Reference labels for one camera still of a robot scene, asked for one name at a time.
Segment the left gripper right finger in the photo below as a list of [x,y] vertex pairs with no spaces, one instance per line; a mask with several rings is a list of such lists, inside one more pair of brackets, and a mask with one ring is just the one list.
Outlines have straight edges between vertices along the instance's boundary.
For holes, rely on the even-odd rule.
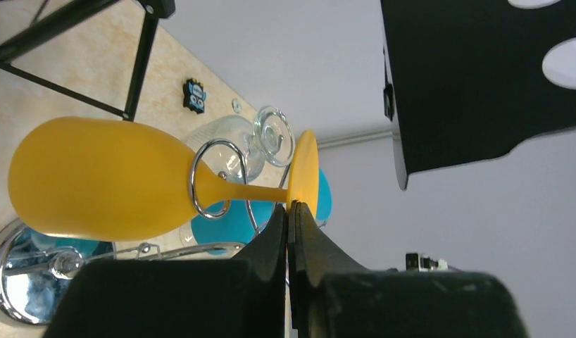
[[371,270],[336,245],[309,207],[288,213],[292,325],[300,337],[527,337],[515,300],[479,272]]

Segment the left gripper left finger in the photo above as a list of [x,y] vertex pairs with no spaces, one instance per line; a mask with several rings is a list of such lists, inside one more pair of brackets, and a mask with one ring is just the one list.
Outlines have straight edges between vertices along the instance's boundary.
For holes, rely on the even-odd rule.
[[95,261],[74,277],[46,337],[283,337],[288,220],[229,259]]

